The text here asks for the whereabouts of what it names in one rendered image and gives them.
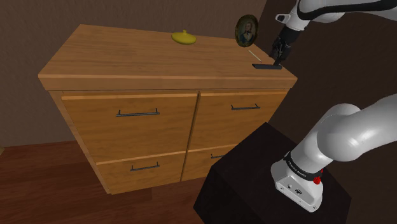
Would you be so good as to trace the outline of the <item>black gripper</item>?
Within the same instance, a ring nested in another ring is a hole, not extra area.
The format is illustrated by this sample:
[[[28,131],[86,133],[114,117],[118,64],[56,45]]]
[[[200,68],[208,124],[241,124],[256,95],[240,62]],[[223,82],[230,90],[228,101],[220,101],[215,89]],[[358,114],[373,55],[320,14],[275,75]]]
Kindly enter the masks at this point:
[[[270,56],[274,58],[274,65],[278,66],[284,59],[286,53],[286,45],[290,45],[300,35],[300,31],[293,30],[286,25],[282,28],[279,35],[272,44]]]

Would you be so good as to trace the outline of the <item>thin pale green pencil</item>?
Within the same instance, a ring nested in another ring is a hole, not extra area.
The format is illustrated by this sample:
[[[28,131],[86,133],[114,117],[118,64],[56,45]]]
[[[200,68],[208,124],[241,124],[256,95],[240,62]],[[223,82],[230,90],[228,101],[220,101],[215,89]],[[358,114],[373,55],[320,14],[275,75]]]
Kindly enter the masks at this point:
[[[259,62],[260,64],[263,63],[263,61],[262,61],[256,54],[254,54],[251,50],[248,50],[248,52],[249,52],[253,57],[255,57],[255,58],[258,60],[258,62]]]

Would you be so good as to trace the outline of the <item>oval framed portrait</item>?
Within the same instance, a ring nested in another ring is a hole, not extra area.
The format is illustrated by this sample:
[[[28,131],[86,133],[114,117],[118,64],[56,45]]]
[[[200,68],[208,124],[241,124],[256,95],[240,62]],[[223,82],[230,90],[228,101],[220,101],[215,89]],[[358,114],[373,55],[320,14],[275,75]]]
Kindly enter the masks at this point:
[[[258,19],[254,15],[240,17],[235,26],[235,40],[241,47],[251,46],[258,37]]]

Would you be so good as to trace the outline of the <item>yellow flat squat vase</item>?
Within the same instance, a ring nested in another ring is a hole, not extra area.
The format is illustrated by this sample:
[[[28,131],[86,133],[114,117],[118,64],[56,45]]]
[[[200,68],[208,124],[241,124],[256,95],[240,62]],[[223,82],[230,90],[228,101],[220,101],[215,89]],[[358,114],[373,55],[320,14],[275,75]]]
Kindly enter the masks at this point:
[[[192,45],[197,41],[197,38],[194,35],[187,33],[186,30],[172,33],[171,38],[182,45]]]

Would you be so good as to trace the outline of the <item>black robot stand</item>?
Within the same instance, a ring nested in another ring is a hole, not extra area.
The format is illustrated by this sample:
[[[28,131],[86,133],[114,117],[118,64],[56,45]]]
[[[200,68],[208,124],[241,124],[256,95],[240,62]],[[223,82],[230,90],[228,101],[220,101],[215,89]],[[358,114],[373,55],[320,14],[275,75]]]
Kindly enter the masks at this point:
[[[347,224],[350,195],[324,170],[323,201],[310,213],[276,190],[270,166],[295,143],[268,123],[210,169],[194,203],[204,224]]]

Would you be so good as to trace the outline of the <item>wooden chest of drawers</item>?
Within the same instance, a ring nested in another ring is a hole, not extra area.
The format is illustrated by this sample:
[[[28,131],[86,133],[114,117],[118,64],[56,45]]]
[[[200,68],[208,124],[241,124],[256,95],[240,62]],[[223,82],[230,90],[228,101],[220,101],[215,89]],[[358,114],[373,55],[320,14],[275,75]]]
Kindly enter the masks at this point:
[[[296,77],[257,46],[80,25],[39,72],[105,191],[202,178],[270,120]]]

